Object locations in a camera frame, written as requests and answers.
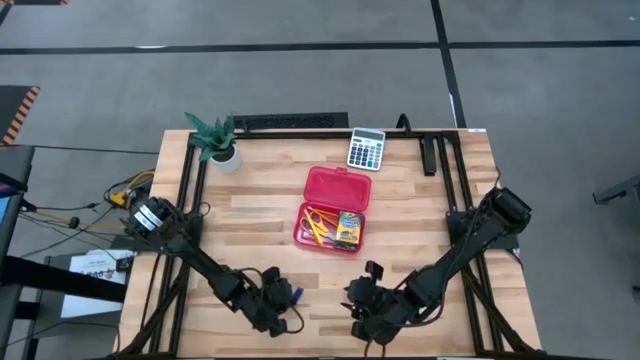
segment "paper sheet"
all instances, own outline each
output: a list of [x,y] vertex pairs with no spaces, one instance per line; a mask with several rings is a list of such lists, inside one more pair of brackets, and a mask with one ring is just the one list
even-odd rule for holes
[[[116,259],[122,259],[134,255],[134,252],[130,250],[107,251]],[[126,281],[126,274],[124,272],[116,272],[115,268],[116,261],[103,250],[98,249],[89,251],[86,255],[72,257],[69,271],[88,274],[103,280],[124,284]],[[120,310],[122,310],[122,304],[118,302],[65,295],[60,317],[70,318]]]

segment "wooden tabletop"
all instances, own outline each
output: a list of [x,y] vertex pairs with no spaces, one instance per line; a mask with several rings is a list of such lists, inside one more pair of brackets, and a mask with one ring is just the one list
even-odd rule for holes
[[[152,196],[175,203],[188,134],[187,130],[165,132]],[[477,204],[496,178],[489,139],[486,132],[460,130],[460,140]],[[362,249],[355,255],[337,255],[295,245],[292,232],[309,169],[316,165],[346,167],[348,139],[238,140],[237,144],[242,159],[237,172],[225,175],[212,164],[207,166],[202,198],[211,205],[211,212],[205,217],[201,247],[216,261],[232,268],[280,267],[293,286],[305,290],[298,309],[306,326],[297,335],[278,338],[252,330],[241,313],[230,312],[213,296],[204,278],[192,271],[178,355],[362,356],[365,343],[350,335],[353,320],[349,311],[340,306],[346,301],[343,287],[365,275],[367,260],[384,266],[381,285],[394,287],[410,271],[435,262],[449,249],[444,221],[448,207],[440,165],[436,176],[424,176],[418,140],[389,139],[379,172],[349,168],[371,177],[371,199],[365,211]],[[452,149],[448,154],[457,184]],[[197,165],[194,161],[191,179],[195,179]],[[195,181],[191,181],[186,204],[191,204],[194,187]],[[462,204],[458,188],[458,203]],[[489,250],[486,258],[498,308],[526,342],[539,347],[520,266],[503,250]],[[123,344],[128,344],[140,327],[154,259],[155,254],[143,254],[134,263],[120,324]],[[155,307],[162,268],[161,263],[150,309]],[[485,312],[480,305],[478,308],[485,346],[490,349]],[[172,311],[168,318],[173,318]],[[298,327],[299,320],[292,311],[285,318],[291,329]],[[170,324],[171,321],[165,322],[161,350],[167,349]],[[374,344],[370,355],[379,352],[380,347]],[[389,357],[471,354],[469,319],[459,275],[449,283],[440,320],[426,327],[403,329],[387,345]]]

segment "calculator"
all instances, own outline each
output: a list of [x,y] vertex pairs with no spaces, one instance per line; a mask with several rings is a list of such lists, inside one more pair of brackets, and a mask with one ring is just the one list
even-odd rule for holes
[[354,128],[351,134],[347,164],[358,169],[380,170],[385,137],[384,131]]

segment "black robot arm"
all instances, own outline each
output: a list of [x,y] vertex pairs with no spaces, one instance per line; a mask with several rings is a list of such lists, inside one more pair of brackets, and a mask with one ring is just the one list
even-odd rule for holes
[[376,285],[383,268],[368,261],[368,277],[352,280],[347,288],[354,321],[351,334],[386,345],[403,327],[426,324],[440,306],[446,284],[497,238],[520,233],[529,223],[531,208],[509,189],[492,189],[476,210],[462,219],[466,229],[435,264],[411,272],[394,289]]
[[183,214],[165,199],[151,198],[123,223],[127,233],[154,251],[177,256],[200,273],[213,294],[231,311],[240,310],[253,327],[269,331],[271,337],[287,332],[287,323],[278,316],[294,305],[291,285],[271,267],[260,274],[258,286],[244,274],[218,264],[202,249],[194,246],[194,229],[200,229],[202,215]]

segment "gray floor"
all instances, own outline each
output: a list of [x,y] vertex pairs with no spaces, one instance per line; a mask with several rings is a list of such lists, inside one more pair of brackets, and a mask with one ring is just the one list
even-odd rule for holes
[[[640,39],[633,0],[441,3],[452,42]],[[73,0],[14,7],[0,28],[0,47],[436,39],[429,2],[418,0]],[[591,193],[640,174],[640,48],[452,56],[468,126],[488,129],[503,184],[534,209],[521,247],[544,348],[636,359],[640,305],[630,287],[640,284],[639,206],[622,199],[598,207]],[[187,126],[184,111],[205,118],[348,111],[352,125],[372,127],[391,126],[405,112],[414,127],[454,124],[438,50],[3,56],[0,74],[2,84],[42,88],[18,137],[23,144],[156,151],[163,130]],[[154,161],[40,149],[29,199],[93,201]],[[11,253],[59,238],[20,221]],[[67,243],[50,253],[89,248]],[[16,328],[17,338],[24,326]],[[38,358],[104,355],[111,338],[109,330],[78,330],[47,339]],[[7,358],[17,358],[16,347],[9,350]]]

